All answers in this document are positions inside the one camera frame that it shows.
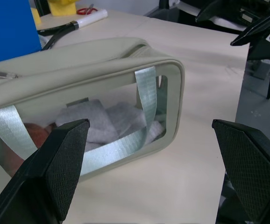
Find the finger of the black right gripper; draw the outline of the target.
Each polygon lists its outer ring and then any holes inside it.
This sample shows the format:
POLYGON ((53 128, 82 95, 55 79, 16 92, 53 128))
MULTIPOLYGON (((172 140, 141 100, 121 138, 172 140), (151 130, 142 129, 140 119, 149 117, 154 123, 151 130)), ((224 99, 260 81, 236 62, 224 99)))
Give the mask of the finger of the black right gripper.
POLYGON ((270 34, 270 15, 253 22, 242 31, 231 43, 231 46, 242 46, 270 34))
POLYGON ((196 16, 196 22, 208 21, 213 17, 235 21, 239 10, 239 0, 209 0, 196 16))

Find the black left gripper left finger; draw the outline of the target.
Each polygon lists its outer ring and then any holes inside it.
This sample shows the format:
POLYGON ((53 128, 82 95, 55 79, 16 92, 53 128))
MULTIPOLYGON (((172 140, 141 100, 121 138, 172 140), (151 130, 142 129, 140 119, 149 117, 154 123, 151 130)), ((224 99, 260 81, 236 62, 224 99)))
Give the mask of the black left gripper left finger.
POLYGON ((55 128, 0 194, 0 224, 62 224, 82 168, 90 122, 55 128))

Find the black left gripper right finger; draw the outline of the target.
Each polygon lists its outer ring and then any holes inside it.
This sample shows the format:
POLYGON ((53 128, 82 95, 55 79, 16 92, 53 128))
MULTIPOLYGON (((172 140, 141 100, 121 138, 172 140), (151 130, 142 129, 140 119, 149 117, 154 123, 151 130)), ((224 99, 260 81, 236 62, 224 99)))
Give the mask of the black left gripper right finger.
POLYGON ((226 174, 216 224, 270 224, 270 140, 258 129, 212 122, 226 174))

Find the red object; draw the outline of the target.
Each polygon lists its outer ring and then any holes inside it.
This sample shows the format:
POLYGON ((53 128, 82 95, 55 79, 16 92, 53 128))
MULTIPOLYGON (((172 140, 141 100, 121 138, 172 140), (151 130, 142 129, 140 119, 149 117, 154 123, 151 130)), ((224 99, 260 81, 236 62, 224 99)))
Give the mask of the red object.
POLYGON ((34 123, 24 123, 24 125, 34 142, 36 149, 39 149, 43 145, 51 131, 57 127, 55 123, 51 123, 46 127, 41 127, 34 123))

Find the beige clear toiletry bag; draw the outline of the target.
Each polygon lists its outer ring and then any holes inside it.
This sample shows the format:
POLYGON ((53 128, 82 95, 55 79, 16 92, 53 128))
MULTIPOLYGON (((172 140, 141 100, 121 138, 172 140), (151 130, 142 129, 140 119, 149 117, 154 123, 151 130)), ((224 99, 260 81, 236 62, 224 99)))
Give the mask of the beige clear toiletry bag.
POLYGON ((99 100, 142 109, 146 128, 85 151, 80 181, 166 148, 178 132, 185 70, 145 40, 118 37, 44 50, 0 62, 0 194, 36 151, 24 123, 46 127, 62 109, 99 100))

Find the black metal stand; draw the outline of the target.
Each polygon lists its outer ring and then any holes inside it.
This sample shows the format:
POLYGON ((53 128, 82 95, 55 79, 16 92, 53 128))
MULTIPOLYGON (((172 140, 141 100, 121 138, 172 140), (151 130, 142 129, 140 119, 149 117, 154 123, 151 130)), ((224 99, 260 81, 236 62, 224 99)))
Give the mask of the black metal stand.
MULTIPOLYGON (((265 60, 270 59, 270 42, 265 38, 260 39, 257 43, 253 43, 249 47, 247 60, 265 60)), ((270 99, 270 81, 266 99, 270 99)))

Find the white padded cloth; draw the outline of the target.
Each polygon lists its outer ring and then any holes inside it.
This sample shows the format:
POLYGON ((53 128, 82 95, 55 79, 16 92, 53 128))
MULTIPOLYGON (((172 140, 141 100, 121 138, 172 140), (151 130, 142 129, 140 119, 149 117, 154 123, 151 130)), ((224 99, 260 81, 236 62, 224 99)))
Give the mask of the white padded cloth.
POLYGON ((127 102, 119 102, 106 109, 99 100, 86 101, 62 109, 55 123, 61 126, 79 119, 90 121, 86 151, 114 142, 147 126, 142 109, 135 108, 127 102))

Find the blue panel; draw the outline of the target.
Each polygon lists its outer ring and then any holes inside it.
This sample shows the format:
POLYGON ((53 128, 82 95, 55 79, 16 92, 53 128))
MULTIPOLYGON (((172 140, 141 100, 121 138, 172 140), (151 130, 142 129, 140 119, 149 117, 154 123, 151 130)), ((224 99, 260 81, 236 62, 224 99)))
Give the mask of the blue panel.
POLYGON ((0 61, 41 49, 29 0, 0 0, 0 61))

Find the small yellow sponge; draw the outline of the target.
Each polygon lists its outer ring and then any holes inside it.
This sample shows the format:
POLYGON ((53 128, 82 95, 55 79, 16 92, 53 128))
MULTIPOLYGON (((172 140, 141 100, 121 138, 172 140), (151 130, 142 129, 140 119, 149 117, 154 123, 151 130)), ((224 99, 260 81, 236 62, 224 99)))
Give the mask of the small yellow sponge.
POLYGON ((34 22, 36 25, 38 24, 41 24, 41 18, 40 18, 40 15, 38 13, 38 10, 36 8, 31 8, 31 12, 32 12, 32 15, 33 15, 33 19, 34 19, 34 22))

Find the yellow foam block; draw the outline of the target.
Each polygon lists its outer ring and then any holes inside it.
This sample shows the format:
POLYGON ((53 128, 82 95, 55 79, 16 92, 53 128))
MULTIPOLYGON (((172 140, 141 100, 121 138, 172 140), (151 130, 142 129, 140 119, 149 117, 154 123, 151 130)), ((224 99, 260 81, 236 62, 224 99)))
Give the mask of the yellow foam block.
POLYGON ((53 16, 69 16, 76 14, 76 2, 79 0, 48 0, 53 16))

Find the red-handled scissors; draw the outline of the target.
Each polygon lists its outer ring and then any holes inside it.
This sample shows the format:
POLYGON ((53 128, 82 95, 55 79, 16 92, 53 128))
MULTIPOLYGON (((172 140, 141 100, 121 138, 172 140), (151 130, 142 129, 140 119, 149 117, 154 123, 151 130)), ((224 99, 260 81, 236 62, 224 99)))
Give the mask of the red-handled scissors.
POLYGON ((81 8, 76 11, 78 15, 88 15, 93 12, 97 12, 98 10, 94 7, 86 7, 86 8, 81 8))

